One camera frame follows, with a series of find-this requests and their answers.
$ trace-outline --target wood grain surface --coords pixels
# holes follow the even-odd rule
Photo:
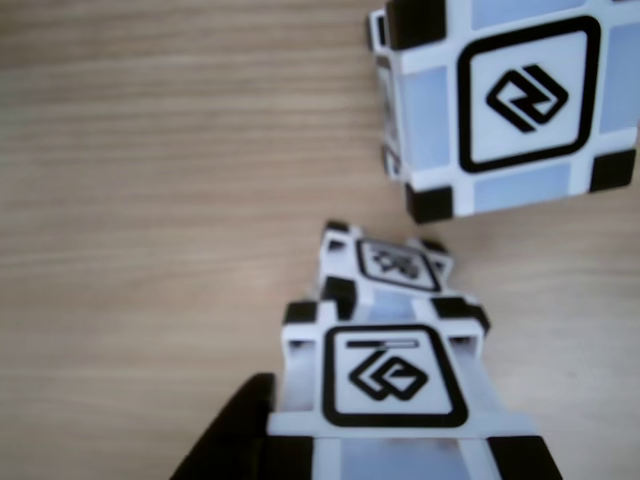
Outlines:
[[[1,478],[168,478],[280,371],[328,217],[445,241],[564,477],[638,478],[640,190],[415,228],[379,160],[380,5],[1,0]]]

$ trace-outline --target black symbol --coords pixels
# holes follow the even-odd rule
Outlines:
[[[495,87],[491,89],[489,95],[487,95],[487,104],[522,133],[530,133],[535,131],[536,124],[544,125],[549,122],[567,103],[569,94],[538,65],[529,65],[524,67],[523,70],[555,97],[555,103],[546,113],[538,110],[536,105],[553,101],[554,98],[547,96],[531,80],[516,70],[509,70],[502,76]],[[509,83],[522,90],[524,96],[510,100],[509,103],[504,103],[498,98],[498,95]],[[520,115],[514,111],[514,108],[520,112]],[[525,120],[523,116],[530,120],[533,125]]]
[[[380,367],[369,375],[369,380],[377,384],[380,388],[375,389],[363,380],[363,374],[375,364],[380,357],[387,353],[390,348],[417,348],[416,340],[386,340],[386,341],[356,341],[347,342],[347,348],[376,348],[369,357],[349,374],[349,380],[360,390],[376,401],[381,401],[389,395],[393,395],[399,400],[406,402],[427,383],[429,377],[422,370],[411,365],[400,357],[388,358]],[[413,379],[407,385],[394,383],[396,379]]]
[[[389,270],[397,270],[411,280],[417,279],[420,275],[420,269],[413,263],[413,257],[410,255],[377,250],[373,255],[373,260],[380,265],[383,273],[387,273]]]

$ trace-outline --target black object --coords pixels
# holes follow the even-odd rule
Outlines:
[[[268,437],[261,458],[259,480],[311,480],[313,438]]]
[[[447,36],[445,0],[391,0],[386,18],[393,50],[426,45]]]
[[[633,177],[635,161],[635,150],[596,157],[593,161],[589,192],[600,192],[629,185]]]
[[[273,406],[275,376],[250,378],[222,409],[171,480],[254,480]]]
[[[318,304],[316,302],[291,302],[287,305],[283,324],[314,323]]]
[[[378,26],[378,38],[380,39],[380,45],[383,47],[387,45],[387,34],[384,31],[384,15],[380,15],[376,21]]]
[[[562,480],[542,437],[487,439],[502,480]]]
[[[468,304],[463,297],[432,298],[431,303],[442,320],[475,318],[482,326],[485,336],[491,329],[491,323],[484,309],[479,305]]]
[[[453,189],[442,187],[435,190],[415,192],[405,185],[407,211],[416,223],[435,222],[453,217]]]
[[[330,252],[335,252],[335,251],[339,251],[344,249],[344,247],[346,246],[346,243],[344,242],[340,242],[338,240],[331,240],[329,241],[329,251]]]
[[[335,230],[336,232],[349,233],[349,224],[341,220],[329,220],[325,224],[324,230]]]
[[[334,300],[338,308],[339,320],[351,320],[356,308],[358,292],[352,280],[338,277],[327,277],[322,287],[322,299]]]
[[[449,251],[447,250],[447,248],[444,245],[442,245],[440,242],[438,242],[437,240],[430,240],[428,238],[421,238],[420,239],[420,243],[422,243],[424,248],[426,248],[427,250],[432,250],[434,252],[438,252],[438,253],[443,253],[445,255],[449,255]]]

